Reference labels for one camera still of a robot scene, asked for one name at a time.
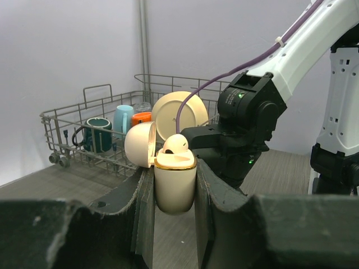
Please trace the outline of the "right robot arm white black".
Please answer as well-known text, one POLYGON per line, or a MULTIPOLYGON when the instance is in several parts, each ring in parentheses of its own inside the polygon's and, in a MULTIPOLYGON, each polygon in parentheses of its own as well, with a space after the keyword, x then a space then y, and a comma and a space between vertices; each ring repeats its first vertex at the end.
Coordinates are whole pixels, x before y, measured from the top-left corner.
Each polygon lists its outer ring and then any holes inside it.
POLYGON ((310 165, 314 194, 358 194, 358 2, 312 1, 260 56, 229 71, 217 102, 218 123, 181 128, 199 159, 239 189, 268 151, 279 117, 308 71, 330 52, 330 88, 310 165))

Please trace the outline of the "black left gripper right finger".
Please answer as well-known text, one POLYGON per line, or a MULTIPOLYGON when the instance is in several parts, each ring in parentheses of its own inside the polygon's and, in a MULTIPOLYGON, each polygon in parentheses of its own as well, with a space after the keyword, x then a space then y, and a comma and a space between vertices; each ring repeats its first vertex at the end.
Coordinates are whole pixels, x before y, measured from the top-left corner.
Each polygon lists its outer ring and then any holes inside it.
POLYGON ((200 268, 357 268, 358 198, 245 196, 197 162, 200 268))

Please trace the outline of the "beige charging case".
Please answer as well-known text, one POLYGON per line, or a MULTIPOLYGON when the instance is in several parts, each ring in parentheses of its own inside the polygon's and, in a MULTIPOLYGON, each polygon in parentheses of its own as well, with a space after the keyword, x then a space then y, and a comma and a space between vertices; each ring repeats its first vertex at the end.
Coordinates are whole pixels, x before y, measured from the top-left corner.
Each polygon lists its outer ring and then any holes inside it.
POLYGON ((154 169, 155 199, 158 208, 169 215, 184 214, 195 197, 197 162, 189 149, 184 153, 165 154, 156 149, 155 122, 140 123, 126 134, 125 153, 133 164, 154 169))

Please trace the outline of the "beige earbud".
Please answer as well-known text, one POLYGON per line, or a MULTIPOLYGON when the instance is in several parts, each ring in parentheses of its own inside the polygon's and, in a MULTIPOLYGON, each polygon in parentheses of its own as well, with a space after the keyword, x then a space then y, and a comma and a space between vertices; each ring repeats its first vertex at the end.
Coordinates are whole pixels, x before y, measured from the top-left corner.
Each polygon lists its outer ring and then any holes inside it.
POLYGON ((182 134, 174 134, 168 137, 163 145, 165 154, 179 154, 188 150, 188 142, 182 134))

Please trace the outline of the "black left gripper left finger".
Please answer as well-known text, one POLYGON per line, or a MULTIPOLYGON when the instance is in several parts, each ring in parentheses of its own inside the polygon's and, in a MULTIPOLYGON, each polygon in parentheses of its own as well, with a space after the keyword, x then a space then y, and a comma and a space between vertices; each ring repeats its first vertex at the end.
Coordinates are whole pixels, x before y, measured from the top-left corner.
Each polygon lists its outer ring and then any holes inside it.
POLYGON ((154 223, 151 168, 89 205, 1 200, 1 267, 152 268, 154 223))

